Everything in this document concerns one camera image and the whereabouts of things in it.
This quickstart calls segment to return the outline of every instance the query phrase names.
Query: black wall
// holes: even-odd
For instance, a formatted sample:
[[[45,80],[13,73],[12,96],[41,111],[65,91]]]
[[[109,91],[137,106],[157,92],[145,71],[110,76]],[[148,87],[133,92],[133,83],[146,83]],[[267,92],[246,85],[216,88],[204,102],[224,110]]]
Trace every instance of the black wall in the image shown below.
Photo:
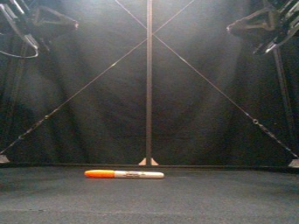
[[[153,31],[189,2],[153,1]],[[1,58],[1,96],[14,101],[9,110],[2,100],[1,127],[9,128],[2,148],[62,107],[5,154],[16,162],[136,165],[145,157],[146,1],[41,3],[76,19],[78,30],[53,41],[50,53],[26,60],[22,71],[4,69]],[[152,156],[160,165],[289,162],[288,152],[244,114],[293,144],[273,55],[253,56],[248,43],[226,34],[250,7],[248,0],[194,0],[154,33],[162,41],[153,37]],[[287,63],[291,71],[295,62]],[[17,95],[5,88],[13,77],[21,77]]]

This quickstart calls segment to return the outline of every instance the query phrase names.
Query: pole base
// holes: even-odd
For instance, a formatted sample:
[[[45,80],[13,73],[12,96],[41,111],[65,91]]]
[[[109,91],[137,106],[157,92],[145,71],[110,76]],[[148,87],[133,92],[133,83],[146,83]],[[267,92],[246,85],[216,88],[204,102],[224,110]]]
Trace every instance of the pole base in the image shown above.
[[[145,165],[145,158],[142,159],[142,161],[138,163],[138,165]],[[150,158],[150,165],[158,165],[154,160]]]
[[[9,160],[8,160],[6,156],[0,155],[0,164],[6,164],[6,163],[9,163]]]

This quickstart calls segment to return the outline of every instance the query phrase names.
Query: black fabric curtain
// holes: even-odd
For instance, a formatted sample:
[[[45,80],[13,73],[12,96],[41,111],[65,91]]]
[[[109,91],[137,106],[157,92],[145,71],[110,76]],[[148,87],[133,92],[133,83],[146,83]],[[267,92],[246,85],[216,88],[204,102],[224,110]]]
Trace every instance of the black fabric curtain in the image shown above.
[[[293,144],[273,55],[253,56],[248,43],[226,34],[226,26],[259,7],[253,2],[153,1],[158,165],[289,163],[291,154],[244,114]],[[17,64],[21,71],[1,66],[1,147],[60,110],[5,155],[13,162],[136,165],[145,157],[146,1],[41,4],[76,19],[78,29],[52,42],[49,53]]]

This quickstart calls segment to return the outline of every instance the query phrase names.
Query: marker barrel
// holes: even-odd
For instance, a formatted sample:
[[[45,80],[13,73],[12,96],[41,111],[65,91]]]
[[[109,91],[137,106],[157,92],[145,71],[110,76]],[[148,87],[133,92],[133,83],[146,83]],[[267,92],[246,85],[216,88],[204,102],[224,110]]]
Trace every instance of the marker barrel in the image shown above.
[[[164,174],[157,171],[110,171],[90,170],[84,175],[92,179],[162,179]]]

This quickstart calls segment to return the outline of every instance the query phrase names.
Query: metal rod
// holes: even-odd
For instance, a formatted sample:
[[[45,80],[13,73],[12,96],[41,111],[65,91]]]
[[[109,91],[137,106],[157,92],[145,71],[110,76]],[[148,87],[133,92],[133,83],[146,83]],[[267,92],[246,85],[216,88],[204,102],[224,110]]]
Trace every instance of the metal rod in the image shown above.
[[[152,165],[153,1],[146,0],[145,165]]]
[[[289,137],[292,139],[292,146],[297,149],[297,137],[295,134],[295,118],[293,118],[293,111],[292,111],[289,95],[288,95],[288,88],[287,88],[287,81],[285,81],[285,70],[284,70],[281,54],[280,54],[279,49],[273,50],[273,55],[275,55],[276,74],[277,74],[280,91],[281,91],[283,102],[284,102],[284,115],[285,115],[285,121],[287,121],[287,126],[288,126],[288,133],[289,133]]]

